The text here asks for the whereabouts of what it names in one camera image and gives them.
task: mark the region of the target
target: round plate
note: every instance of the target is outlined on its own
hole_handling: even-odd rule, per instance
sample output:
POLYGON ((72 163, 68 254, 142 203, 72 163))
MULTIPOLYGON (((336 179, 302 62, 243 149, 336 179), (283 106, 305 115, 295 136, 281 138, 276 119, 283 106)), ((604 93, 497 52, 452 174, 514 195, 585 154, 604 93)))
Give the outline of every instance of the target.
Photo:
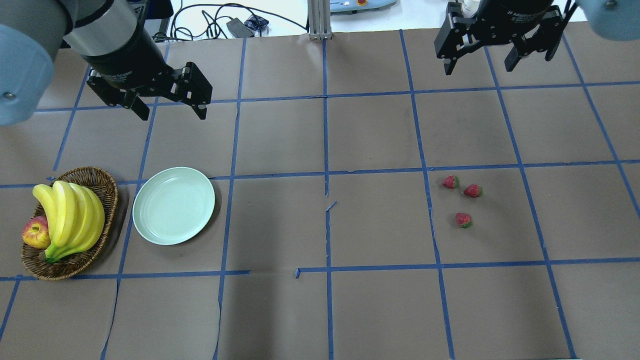
POLYGON ((152 176, 133 201, 133 224, 143 238, 174 245, 194 237, 213 214, 216 195, 210 180, 188 167, 152 176))

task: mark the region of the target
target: red strawberry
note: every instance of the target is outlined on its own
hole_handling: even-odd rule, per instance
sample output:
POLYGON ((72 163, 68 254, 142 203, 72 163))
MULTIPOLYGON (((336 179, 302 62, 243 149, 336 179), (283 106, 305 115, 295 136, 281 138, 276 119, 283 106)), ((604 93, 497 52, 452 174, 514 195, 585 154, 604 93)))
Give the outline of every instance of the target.
POLYGON ((458 226, 466 229, 471 226, 471 215, 465 213, 457 213, 456 222, 458 223, 458 226))
POLYGON ((442 185, 446 188, 455 189, 460 185, 460 183, 458 182, 457 176, 449 175, 444 179, 444 181, 442 181, 442 185))
POLYGON ((471 197, 480 197, 482 196, 482 186, 478 184, 471 184, 465 189, 464 194, 471 197))

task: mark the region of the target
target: white floor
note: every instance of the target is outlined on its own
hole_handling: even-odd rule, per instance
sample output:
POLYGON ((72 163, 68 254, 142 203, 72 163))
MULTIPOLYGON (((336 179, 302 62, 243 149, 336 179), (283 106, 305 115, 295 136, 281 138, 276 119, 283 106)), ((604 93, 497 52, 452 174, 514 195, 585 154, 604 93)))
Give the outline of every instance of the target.
MULTIPOLYGON (((397 29, 439 28, 444 21, 445 8, 448 0, 397 0, 397 3, 385 10, 374 10, 349 15, 332 15, 331 26, 333 32, 352 31, 383 31, 397 29)), ((177 12, 180 4, 220 4, 217 1, 203 0, 172 0, 173 8, 177 12)), ((237 3, 277 13, 302 25, 307 22, 307 0, 237 0, 237 3)), ((564 8, 564 0, 555 0, 554 4, 564 8)), ((184 10, 176 20, 176 26, 185 26, 194 34, 204 31, 207 23, 201 13, 202 10, 214 15, 217 6, 198 6, 184 10)), ((249 12, 242 8, 226 7, 220 10, 220 15, 238 17, 244 21, 249 12)), ((268 31, 263 36, 299 35, 305 31, 300 27, 272 15, 263 14, 269 21, 268 31)), ((573 21, 585 21, 584 13, 578 9, 573 21)))

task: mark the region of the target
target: apple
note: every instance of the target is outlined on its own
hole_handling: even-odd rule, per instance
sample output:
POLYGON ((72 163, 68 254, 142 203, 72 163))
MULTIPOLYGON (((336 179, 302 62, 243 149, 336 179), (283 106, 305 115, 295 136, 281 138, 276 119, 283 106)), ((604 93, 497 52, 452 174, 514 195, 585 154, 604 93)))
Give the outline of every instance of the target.
POLYGON ((45 215, 32 218, 22 230, 22 240, 36 249, 46 249, 51 244, 49 223, 45 215))

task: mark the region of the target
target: fruit basket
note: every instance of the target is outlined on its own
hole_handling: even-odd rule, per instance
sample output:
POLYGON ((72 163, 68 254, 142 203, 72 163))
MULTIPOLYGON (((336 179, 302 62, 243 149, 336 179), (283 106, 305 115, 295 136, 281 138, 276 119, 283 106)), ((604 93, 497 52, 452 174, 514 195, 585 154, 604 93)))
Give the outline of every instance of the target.
MULTIPOLYGON (((68 183, 75 183, 91 189, 104 208, 104 228, 97 243, 87 251, 71 254, 57 263, 50 264, 40 259, 42 249, 35 249, 22 244, 22 264, 27 271, 40 280, 63 280, 83 271, 95 260, 109 238, 109 230, 118 206, 118 186, 113 176, 97 167, 79 167, 69 170, 56 178, 68 183)), ((44 215, 42 205, 38 203, 33 217, 44 215)))

